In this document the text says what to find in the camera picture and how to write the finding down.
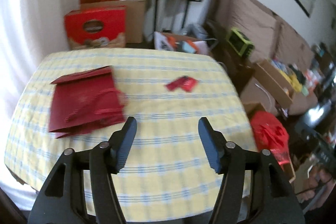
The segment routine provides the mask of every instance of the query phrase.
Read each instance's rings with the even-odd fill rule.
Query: table
[[[125,168],[113,175],[127,221],[178,219],[213,209],[222,176],[209,166],[198,135],[198,120],[208,117],[215,130],[243,149],[255,150],[253,134],[236,91],[211,57],[143,49],[91,49],[46,57],[15,109],[5,164],[40,190],[61,153],[91,149],[122,128],[117,124],[91,134],[56,140],[48,133],[56,78],[113,66],[116,87],[129,104],[138,130]],[[188,75],[199,80],[192,93],[168,92],[165,84]],[[88,213],[94,214],[90,179],[85,173]],[[248,183],[245,191],[249,192]]]

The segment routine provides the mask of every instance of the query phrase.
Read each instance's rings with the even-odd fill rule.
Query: speaker stand
[[[156,32],[156,21],[157,21],[157,16],[158,16],[158,3],[159,0],[155,0],[155,10],[154,10],[154,31]]]
[[[181,28],[181,29],[184,28],[185,21],[186,21],[186,19],[187,19],[187,15],[188,15],[189,5],[190,5],[190,1],[187,0],[187,4],[186,4],[186,6],[185,6],[184,17],[183,17],[182,28]]]

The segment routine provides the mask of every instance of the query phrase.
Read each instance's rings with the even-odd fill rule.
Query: sofa cushion
[[[231,0],[230,9],[229,29],[237,27],[255,45],[250,61],[254,63],[272,57],[275,18],[250,0]]]
[[[285,64],[296,64],[303,73],[309,69],[314,57],[308,43],[283,19],[278,39],[275,58]]]

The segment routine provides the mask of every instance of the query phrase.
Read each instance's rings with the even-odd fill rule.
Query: curtain
[[[67,51],[61,0],[0,0],[0,187],[22,210],[36,198],[4,165],[11,117],[30,77],[52,52]]]

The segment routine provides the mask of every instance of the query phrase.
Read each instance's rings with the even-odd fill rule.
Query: sofa
[[[231,27],[238,27],[255,45],[248,60],[236,54],[226,41]],[[314,53],[309,44],[280,16],[257,0],[211,0],[204,28],[219,40],[213,54],[224,63],[241,101],[261,102],[267,111],[278,115],[275,99],[253,77],[253,64],[276,58],[285,64],[296,64],[305,73]],[[316,95],[297,93],[289,115],[300,115],[318,103]]]

